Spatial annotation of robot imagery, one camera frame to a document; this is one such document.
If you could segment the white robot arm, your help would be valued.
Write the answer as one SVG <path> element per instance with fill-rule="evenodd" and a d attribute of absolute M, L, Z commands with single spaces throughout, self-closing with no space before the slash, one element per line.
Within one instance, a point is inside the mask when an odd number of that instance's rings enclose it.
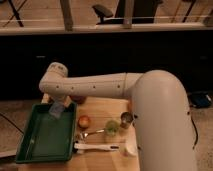
<path fill-rule="evenodd" d="M 189 101 L 174 74 L 151 70 L 71 78 L 64 64 L 53 62 L 39 89 L 56 101 L 68 96 L 129 99 L 140 171 L 198 171 Z"/>

